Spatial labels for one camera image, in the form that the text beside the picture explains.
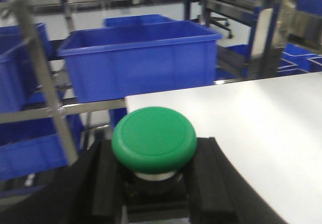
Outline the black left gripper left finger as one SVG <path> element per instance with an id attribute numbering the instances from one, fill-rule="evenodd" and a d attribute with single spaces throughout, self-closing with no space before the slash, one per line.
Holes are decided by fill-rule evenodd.
<path id="1" fill-rule="evenodd" d="M 49 185 L 1 212 L 1 223 L 121 223 L 118 162 L 110 140 L 89 150 Z"/>

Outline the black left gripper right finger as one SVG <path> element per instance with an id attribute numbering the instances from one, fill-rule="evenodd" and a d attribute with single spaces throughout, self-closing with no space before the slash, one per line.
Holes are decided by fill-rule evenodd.
<path id="1" fill-rule="evenodd" d="M 190 223 L 285 223 L 227 159 L 215 138 L 199 138 L 186 166 Z"/>

